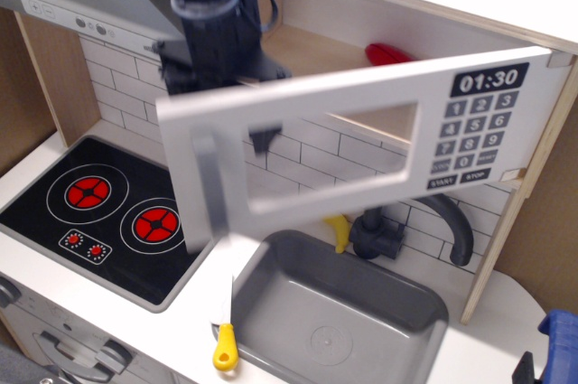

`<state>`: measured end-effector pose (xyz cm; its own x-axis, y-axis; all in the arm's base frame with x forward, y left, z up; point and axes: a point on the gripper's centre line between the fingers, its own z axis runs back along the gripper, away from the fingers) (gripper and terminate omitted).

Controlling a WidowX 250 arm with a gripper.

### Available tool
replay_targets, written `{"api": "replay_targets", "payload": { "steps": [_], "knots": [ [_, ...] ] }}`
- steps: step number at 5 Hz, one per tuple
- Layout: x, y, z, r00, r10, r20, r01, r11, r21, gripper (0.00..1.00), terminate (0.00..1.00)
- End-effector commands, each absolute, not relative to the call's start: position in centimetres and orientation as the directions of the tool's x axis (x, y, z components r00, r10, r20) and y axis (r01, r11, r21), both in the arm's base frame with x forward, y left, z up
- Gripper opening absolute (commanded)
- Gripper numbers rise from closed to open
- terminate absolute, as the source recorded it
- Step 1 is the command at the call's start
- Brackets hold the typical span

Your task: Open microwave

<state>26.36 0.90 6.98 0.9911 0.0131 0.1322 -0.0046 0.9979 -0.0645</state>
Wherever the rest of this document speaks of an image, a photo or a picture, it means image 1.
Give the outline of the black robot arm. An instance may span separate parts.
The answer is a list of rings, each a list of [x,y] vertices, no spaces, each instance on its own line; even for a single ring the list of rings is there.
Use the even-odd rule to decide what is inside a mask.
[[[261,46],[278,20],[276,0],[171,0],[171,8],[184,38],[154,46],[169,95],[291,77]]]

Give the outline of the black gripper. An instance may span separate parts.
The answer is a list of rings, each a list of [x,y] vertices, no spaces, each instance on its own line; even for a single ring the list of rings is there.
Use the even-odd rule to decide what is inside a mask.
[[[245,82],[287,79],[292,72],[268,56],[261,38],[277,17],[261,24],[258,0],[189,2],[171,0],[181,18],[183,41],[159,41],[154,49],[161,58],[161,75],[168,93],[180,95],[236,86]],[[265,155],[281,127],[251,131],[256,155]]]

